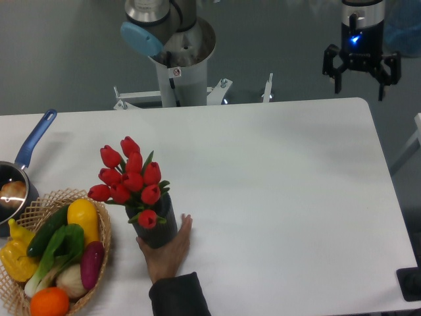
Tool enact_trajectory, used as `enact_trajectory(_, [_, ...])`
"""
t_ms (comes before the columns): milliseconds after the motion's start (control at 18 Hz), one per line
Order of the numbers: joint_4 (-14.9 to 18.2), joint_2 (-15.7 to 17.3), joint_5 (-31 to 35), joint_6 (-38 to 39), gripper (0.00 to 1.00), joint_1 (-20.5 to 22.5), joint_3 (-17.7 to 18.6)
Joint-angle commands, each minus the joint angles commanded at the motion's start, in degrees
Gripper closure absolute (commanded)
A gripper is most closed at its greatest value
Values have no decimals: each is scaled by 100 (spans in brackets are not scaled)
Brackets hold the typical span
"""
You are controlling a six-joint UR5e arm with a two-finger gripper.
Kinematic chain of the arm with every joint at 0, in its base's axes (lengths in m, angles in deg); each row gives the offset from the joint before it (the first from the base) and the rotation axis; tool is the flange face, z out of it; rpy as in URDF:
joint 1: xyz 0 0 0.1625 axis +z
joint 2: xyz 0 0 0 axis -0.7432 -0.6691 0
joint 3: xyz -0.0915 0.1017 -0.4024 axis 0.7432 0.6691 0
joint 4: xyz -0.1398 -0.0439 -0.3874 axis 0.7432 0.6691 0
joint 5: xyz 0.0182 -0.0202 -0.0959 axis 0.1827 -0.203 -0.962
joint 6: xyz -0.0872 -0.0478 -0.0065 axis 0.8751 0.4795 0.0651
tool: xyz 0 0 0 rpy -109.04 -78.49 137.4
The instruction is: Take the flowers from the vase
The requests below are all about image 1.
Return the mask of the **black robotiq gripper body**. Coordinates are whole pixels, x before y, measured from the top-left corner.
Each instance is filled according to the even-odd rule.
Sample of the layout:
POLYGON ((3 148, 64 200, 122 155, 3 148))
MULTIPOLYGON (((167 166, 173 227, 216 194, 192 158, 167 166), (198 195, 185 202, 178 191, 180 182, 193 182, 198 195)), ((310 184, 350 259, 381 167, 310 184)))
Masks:
POLYGON ((377 66, 383 55, 384 22, 350 31, 341 25, 341 53, 339 56, 348 69, 367 71, 377 66))

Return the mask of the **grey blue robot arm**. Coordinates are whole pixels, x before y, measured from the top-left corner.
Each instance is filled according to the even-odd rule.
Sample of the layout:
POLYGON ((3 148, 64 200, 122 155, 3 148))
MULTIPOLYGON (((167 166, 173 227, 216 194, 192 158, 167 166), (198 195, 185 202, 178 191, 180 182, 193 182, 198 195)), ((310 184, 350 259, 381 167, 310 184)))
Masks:
MULTIPOLYGON (((213 54, 216 36, 210 24, 197 16, 195 1, 126 1, 127 20, 120 28, 124 41, 148 56, 163 71, 160 89, 166 96, 180 92, 187 105, 205 100, 207 60, 213 54)), ((334 80, 341 91, 346 70, 367 72, 380 87, 395 85, 401 78, 401 55, 384 54, 385 3, 383 1, 342 1, 341 46, 324 51, 322 73, 334 80)))

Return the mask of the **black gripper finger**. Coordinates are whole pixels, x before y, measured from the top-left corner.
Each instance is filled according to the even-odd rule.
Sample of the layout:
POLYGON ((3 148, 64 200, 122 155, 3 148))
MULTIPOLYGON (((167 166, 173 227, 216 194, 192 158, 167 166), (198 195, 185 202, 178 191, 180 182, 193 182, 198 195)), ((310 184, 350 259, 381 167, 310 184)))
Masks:
POLYGON ((369 62, 369 73, 379 83, 378 101, 385 95, 385 87, 396 85, 401 79, 401 54, 394 51, 369 62))
POLYGON ((329 45, 324 51, 322 73, 334 80, 335 93, 338 94, 342 88, 342 74, 348 69, 348 62, 346 61, 341 49, 336 45, 329 45), (341 64, 334 66, 334 59, 339 57, 341 64))

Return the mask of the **dark grey sleeve forearm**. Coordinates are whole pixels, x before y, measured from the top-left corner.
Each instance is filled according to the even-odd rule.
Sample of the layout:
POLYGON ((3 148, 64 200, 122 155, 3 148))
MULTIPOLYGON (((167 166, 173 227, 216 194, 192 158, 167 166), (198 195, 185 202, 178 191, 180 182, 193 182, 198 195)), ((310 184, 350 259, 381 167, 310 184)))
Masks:
POLYGON ((196 272, 156 281, 149 298, 153 315, 211 315, 196 272))

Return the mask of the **person's bare hand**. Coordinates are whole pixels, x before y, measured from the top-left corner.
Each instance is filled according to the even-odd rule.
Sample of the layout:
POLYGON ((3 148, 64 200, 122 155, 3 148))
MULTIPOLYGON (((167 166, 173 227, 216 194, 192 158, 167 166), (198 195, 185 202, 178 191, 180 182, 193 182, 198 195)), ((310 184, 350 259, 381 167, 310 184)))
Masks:
POLYGON ((182 226, 177 235, 169 243, 157 249, 149 247, 140 237, 136 238, 144 255, 152 284, 176 276, 190 248, 192 223, 191 215, 182 214, 182 226))

